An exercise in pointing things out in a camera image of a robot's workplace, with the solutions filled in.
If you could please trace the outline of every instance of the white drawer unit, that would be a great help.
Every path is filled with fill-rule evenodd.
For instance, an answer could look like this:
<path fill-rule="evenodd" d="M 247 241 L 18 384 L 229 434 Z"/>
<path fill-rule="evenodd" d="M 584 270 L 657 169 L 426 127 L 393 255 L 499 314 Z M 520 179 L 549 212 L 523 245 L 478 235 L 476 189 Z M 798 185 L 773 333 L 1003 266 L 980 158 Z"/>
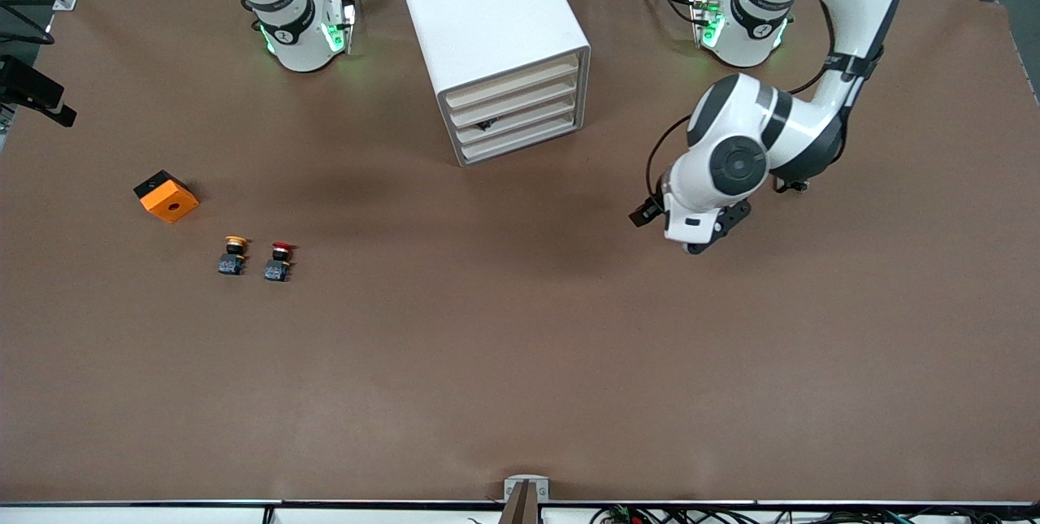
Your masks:
<path fill-rule="evenodd" d="M 407 0 L 462 165 L 581 128 L 589 42 L 567 0 Z"/>

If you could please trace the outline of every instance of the brown tabletop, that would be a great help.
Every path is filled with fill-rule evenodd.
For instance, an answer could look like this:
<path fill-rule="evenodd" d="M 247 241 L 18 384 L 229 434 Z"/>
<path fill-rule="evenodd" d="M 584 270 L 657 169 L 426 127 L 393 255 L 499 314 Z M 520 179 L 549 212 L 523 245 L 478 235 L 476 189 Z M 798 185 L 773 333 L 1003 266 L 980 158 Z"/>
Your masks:
<path fill-rule="evenodd" d="M 238 0 L 59 14 L 38 68 L 79 121 L 22 112 L 0 154 L 0 499 L 1040 496 L 1040 112 L 1005 10 L 903 0 L 842 160 L 694 258 L 627 214 L 731 70 L 658 0 L 570 1 L 587 127 L 472 168 L 404 0 L 314 75 Z M 751 72 L 778 87 L 825 54 L 795 12 Z M 179 224 L 131 191 L 157 169 L 202 200 Z"/>

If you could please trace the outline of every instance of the brown table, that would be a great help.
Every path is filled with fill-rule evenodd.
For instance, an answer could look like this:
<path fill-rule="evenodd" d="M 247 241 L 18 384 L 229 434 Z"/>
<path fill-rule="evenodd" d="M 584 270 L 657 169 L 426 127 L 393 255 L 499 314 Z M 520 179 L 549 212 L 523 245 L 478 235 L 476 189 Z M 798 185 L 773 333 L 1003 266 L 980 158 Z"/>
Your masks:
<path fill-rule="evenodd" d="M 1040 112 L 1000 6 L 904 0 L 842 160 L 692 258 L 626 215 L 730 70 L 660 1 L 570 0 L 588 127 L 473 168 L 404 0 L 314 75 L 237 1 L 56 21 L 79 121 L 0 154 L 0 499 L 1040 496 Z M 796 14 L 751 72 L 780 87 L 826 49 Z M 203 202 L 177 225 L 131 191 L 159 168 Z"/>

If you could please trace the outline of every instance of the orange and black box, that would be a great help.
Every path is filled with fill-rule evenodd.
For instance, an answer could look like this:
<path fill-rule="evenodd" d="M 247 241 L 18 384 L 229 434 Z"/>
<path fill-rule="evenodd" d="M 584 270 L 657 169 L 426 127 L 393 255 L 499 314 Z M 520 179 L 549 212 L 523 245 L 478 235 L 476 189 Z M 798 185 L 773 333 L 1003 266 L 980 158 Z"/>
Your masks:
<path fill-rule="evenodd" d="M 148 213 L 173 224 L 199 206 L 199 200 L 170 173 L 160 169 L 145 183 L 133 188 L 134 194 Z"/>

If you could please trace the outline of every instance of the table surface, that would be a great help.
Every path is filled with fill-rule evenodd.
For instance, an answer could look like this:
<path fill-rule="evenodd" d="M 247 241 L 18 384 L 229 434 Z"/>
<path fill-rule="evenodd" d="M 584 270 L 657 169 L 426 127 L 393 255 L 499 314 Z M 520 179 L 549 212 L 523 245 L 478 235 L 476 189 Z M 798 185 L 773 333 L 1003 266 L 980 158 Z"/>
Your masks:
<path fill-rule="evenodd" d="M 627 219 L 731 72 L 664 2 L 570 0 L 587 127 L 462 168 L 404 0 L 313 75 L 237 1 L 55 21 L 79 121 L 0 154 L 0 499 L 1040 496 L 1040 110 L 1000 6 L 903 0 L 842 160 L 693 258 Z M 825 54 L 795 12 L 778 87 Z M 132 193 L 157 169 L 178 224 Z"/>

